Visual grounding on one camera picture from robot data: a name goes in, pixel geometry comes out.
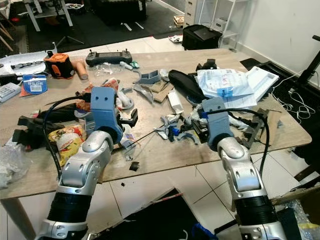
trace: black wire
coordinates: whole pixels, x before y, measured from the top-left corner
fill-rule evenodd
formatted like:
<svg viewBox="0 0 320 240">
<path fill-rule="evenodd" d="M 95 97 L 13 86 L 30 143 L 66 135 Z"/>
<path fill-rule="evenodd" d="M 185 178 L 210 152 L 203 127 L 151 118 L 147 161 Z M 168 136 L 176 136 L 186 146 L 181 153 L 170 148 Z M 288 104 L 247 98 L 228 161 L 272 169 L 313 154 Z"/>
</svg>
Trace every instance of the black wire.
<svg viewBox="0 0 320 240">
<path fill-rule="evenodd" d="M 256 111 L 253 111 L 253 110 L 245 109 L 245 108 L 220 109 L 220 110 L 215 110 L 215 111 L 207 111 L 206 114 L 210 115 L 210 114 L 218 114 L 218 113 L 223 113 L 223 112 L 246 112 L 246 113 L 256 115 L 257 117 L 259 117 L 263 121 L 264 127 L 265 127 L 265 133 L 266 133 L 266 141 L 265 141 L 264 152 L 263 152 L 263 156 L 262 156 L 262 160 L 261 160 L 260 170 L 259 170 L 259 173 L 262 176 L 267 153 L 268 153 L 269 141 L 270 141 L 270 131 L 269 131 L 267 119 L 264 118 L 264 116 L 262 114 L 260 114 Z"/>
<path fill-rule="evenodd" d="M 49 148 L 49 151 L 53 157 L 53 160 L 54 160 L 54 164 L 55 164 L 55 167 L 56 167 L 56 170 L 58 172 L 58 179 L 60 179 L 61 177 L 61 174 L 62 174 L 62 170 L 61 170 L 61 167 L 60 167 L 60 163 L 59 163 L 59 160 L 57 158 L 57 155 L 55 154 L 54 152 L 54 149 L 52 148 L 50 142 L 49 142 L 49 139 L 48 139 L 48 134 L 47 134 L 47 119 L 49 117 L 49 115 L 51 114 L 51 112 L 54 110 L 54 108 L 56 106 L 58 106 L 59 104 L 62 104 L 66 101 L 69 101 L 69 100 L 74 100 L 74 99 L 79 99 L 79 96 L 71 96 L 71 97 L 67 97 L 67 98 L 64 98 L 62 100 L 59 100 L 57 102 L 55 102 L 50 108 L 49 110 L 46 112 L 45 116 L 44 116 L 44 119 L 43 119 L 43 123 L 42 123 L 42 130 L 43 130 L 43 135 L 44 135 L 44 139 L 48 145 L 48 148 Z"/>
</svg>

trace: white floor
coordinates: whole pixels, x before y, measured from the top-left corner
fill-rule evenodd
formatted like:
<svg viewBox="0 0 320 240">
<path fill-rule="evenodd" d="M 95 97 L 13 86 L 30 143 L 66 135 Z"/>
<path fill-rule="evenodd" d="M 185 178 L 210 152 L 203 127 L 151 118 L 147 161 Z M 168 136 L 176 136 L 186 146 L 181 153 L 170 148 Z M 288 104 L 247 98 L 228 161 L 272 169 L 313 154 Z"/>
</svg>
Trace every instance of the white floor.
<svg viewBox="0 0 320 240">
<path fill-rule="evenodd" d="M 91 49 L 98 52 L 113 52 L 125 48 L 131 53 L 184 50 L 181 45 L 174 44 L 166 38 L 155 39 L 153 37 L 92 47 Z M 87 53 L 88 50 L 78 50 L 68 54 L 70 56 L 85 56 Z M 242 52 L 237 52 L 235 56 L 239 61 L 249 58 Z M 261 157 L 261 154 L 252 156 L 256 167 L 260 166 Z M 294 176 L 306 167 L 305 161 L 292 152 L 287 150 L 270 152 L 265 162 L 263 174 L 269 197 L 282 195 L 300 185 L 302 182 L 296 181 Z M 172 188 L 177 188 L 184 193 L 185 200 L 205 228 L 214 231 L 215 228 L 234 219 L 234 212 L 231 211 L 231 193 L 226 182 L 225 171 L 222 163 L 218 161 L 97 185 L 87 218 L 89 230 L 99 232 L 118 223 Z M 42 220 L 48 215 L 53 197 L 54 193 L 47 193 L 20 199 L 36 232 L 39 231 Z M 1 205 L 0 221 L 0 240 L 24 239 Z"/>
</svg>

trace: game controller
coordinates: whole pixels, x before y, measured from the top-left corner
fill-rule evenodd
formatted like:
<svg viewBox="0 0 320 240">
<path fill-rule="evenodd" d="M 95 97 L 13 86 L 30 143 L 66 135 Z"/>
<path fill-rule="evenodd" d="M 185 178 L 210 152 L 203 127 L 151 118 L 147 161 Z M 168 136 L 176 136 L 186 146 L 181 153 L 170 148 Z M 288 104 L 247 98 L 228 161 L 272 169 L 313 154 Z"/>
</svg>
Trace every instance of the game controller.
<svg viewBox="0 0 320 240">
<path fill-rule="evenodd" d="M 125 51 L 101 53 L 90 50 L 90 53 L 85 58 L 85 62 L 89 65 L 89 67 L 93 67 L 94 65 L 102 63 L 119 64 L 120 62 L 125 62 L 130 64 L 132 62 L 132 56 L 127 49 L 125 49 Z"/>
</svg>

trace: orange device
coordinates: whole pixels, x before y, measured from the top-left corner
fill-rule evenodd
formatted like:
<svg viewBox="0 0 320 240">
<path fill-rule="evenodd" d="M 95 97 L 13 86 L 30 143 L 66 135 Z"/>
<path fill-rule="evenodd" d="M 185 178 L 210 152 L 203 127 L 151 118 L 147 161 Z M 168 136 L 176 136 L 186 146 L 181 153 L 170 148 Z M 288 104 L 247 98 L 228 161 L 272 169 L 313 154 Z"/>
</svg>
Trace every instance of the orange device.
<svg viewBox="0 0 320 240">
<path fill-rule="evenodd" d="M 53 54 L 52 51 L 48 51 L 48 57 L 43 59 L 43 61 L 53 78 L 71 79 L 75 74 L 74 68 L 70 62 L 68 54 Z"/>
</svg>

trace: blue label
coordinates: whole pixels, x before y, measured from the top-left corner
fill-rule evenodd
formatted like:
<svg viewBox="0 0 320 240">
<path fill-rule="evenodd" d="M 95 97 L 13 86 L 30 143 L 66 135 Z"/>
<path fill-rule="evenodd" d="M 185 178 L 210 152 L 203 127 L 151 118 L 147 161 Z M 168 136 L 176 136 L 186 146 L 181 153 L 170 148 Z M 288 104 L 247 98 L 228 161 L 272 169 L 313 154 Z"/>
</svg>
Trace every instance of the blue label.
<svg viewBox="0 0 320 240">
<path fill-rule="evenodd" d="M 233 87 L 232 86 L 218 88 L 216 91 L 217 91 L 218 95 L 223 98 L 229 98 L 229 97 L 233 96 Z"/>
<path fill-rule="evenodd" d="M 24 90 L 33 95 L 42 94 L 48 90 L 45 75 L 23 75 Z"/>
</svg>

